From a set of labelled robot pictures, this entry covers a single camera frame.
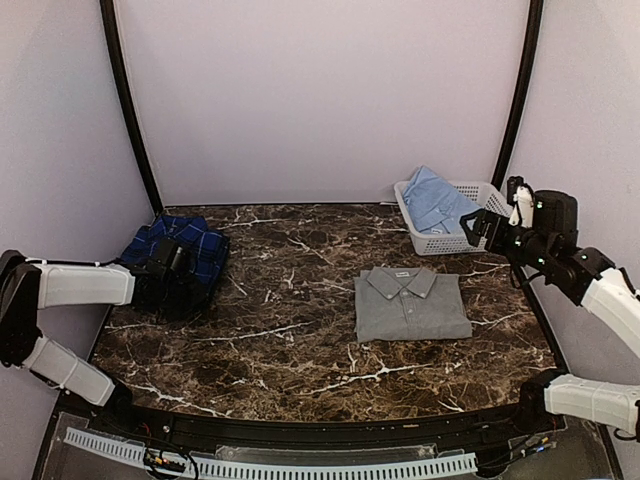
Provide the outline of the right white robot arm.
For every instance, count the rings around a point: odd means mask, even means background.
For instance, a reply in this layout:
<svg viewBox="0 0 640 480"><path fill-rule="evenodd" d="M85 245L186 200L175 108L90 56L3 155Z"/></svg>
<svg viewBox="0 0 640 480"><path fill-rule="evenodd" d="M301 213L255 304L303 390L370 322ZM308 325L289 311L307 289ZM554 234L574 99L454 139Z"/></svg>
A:
<svg viewBox="0 0 640 480"><path fill-rule="evenodd" d="M505 216L479 209L461 217L468 242L506 257L514 266L537 270L575 305L608 326L634 354L639 353L639 291L625 270L595 248L577 246L577 207L537 201L532 225L512 225ZM510 424L534 432L550 415L569 415L608 425L639 440L639 388L544 372L523 385Z"/></svg>

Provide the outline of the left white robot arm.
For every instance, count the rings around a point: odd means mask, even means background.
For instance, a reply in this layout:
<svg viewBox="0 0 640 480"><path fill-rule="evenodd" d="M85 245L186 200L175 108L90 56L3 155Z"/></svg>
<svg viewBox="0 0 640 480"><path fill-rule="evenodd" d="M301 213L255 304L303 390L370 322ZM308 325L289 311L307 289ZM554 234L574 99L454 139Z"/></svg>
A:
<svg viewBox="0 0 640 480"><path fill-rule="evenodd" d="M121 382L47 337L38 327L41 310L77 305L132 305L181 317L209 300L208 287L189 268L180 246L141 265L66 262L28 258L17 250L1 255L1 363L26 369L60 390L102 408L101 417L120 436L141 427L132 394Z"/></svg>

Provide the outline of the grey long sleeve shirt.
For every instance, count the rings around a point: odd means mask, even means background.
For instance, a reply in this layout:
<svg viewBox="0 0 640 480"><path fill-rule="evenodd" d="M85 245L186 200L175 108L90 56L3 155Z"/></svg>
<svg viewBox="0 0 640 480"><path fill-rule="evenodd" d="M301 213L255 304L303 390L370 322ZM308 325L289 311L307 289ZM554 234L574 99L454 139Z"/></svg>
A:
<svg viewBox="0 0 640 480"><path fill-rule="evenodd" d="M374 267L354 279L360 343L455 340L473 333L457 274L428 268Z"/></svg>

